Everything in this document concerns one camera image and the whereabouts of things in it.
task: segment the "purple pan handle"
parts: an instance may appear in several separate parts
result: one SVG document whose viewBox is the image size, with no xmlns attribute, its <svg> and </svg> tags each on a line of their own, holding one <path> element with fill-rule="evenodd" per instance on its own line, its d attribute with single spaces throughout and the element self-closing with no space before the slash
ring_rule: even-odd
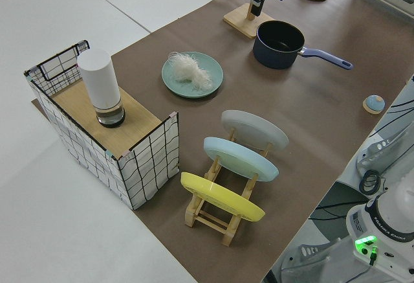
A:
<svg viewBox="0 0 414 283">
<path fill-rule="evenodd" d="M 308 49 L 308 48 L 302 47 L 302 50 L 300 50 L 298 54 L 300 56 L 303 56 L 304 58 L 311 58 L 315 56 L 317 58 L 321 58 L 325 61 L 328 61 L 332 64 L 335 64 L 336 66 L 339 66 L 347 70 L 350 70 L 354 67 L 354 65 L 349 63 L 348 61 L 345 61 L 335 55 L 329 54 L 328 52 L 318 50 L 318 49 Z"/>
</svg>

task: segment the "white feather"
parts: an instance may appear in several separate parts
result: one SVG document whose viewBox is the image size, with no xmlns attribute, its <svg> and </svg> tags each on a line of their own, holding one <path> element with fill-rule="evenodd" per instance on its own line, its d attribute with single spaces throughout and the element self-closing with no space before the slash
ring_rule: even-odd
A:
<svg viewBox="0 0 414 283">
<path fill-rule="evenodd" d="M 168 56 L 168 62 L 173 68 L 173 77 L 176 81 L 191 81 L 197 90 L 209 90 L 213 81 L 208 71 L 201 69 L 197 60 L 188 53 L 172 52 Z"/>
</svg>

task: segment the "light green plate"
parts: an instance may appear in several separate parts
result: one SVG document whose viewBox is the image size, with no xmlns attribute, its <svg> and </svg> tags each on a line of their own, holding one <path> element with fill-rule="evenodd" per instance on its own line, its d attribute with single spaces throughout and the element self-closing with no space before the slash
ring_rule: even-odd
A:
<svg viewBox="0 0 414 283">
<path fill-rule="evenodd" d="M 188 97 L 188 98 L 199 98 L 212 94 L 219 88 L 221 82 L 223 82 L 223 70 L 219 63 L 212 57 L 199 53 L 199 52 L 183 52 L 189 54 L 192 58 L 197 60 L 199 67 L 208 71 L 212 77 L 213 86 L 209 90 L 197 90 L 193 87 L 190 81 L 179 82 L 174 79 L 173 68 L 168 60 L 162 66 L 162 80 L 168 89 L 173 91 L 175 94 Z"/>
</svg>

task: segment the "grid-pattern storage basket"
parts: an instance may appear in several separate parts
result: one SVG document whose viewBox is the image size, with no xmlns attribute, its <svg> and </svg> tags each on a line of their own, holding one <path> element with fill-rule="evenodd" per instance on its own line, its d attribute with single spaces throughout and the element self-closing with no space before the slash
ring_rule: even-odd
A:
<svg viewBox="0 0 414 283">
<path fill-rule="evenodd" d="M 25 76 L 69 153 L 135 210 L 179 172 L 179 116 L 172 113 L 116 158 L 52 98 L 81 79 L 76 59 L 88 48 L 88 42 L 81 41 L 25 71 Z"/>
</svg>

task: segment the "wooden block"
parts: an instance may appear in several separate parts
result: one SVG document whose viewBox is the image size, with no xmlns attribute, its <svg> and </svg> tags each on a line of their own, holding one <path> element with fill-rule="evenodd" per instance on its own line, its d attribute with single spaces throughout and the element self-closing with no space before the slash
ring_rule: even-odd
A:
<svg viewBox="0 0 414 283">
<path fill-rule="evenodd" d="M 123 153 L 161 123 L 156 116 L 123 89 L 120 88 L 120 92 L 125 109 L 125 120 L 117 128 L 105 128 L 98 122 L 82 80 L 78 80 L 57 95 L 52 96 L 52 99 L 103 147 L 119 159 Z"/>
<path fill-rule="evenodd" d="M 245 3 L 243 6 L 227 13 L 223 20 L 242 32 L 245 36 L 254 39 L 259 25 L 266 21 L 272 21 L 273 17 L 262 12 L 260 16 L 247 18 L 250 15 L 248 13 L 249 6 L 248 3 Z"/>
</svg>

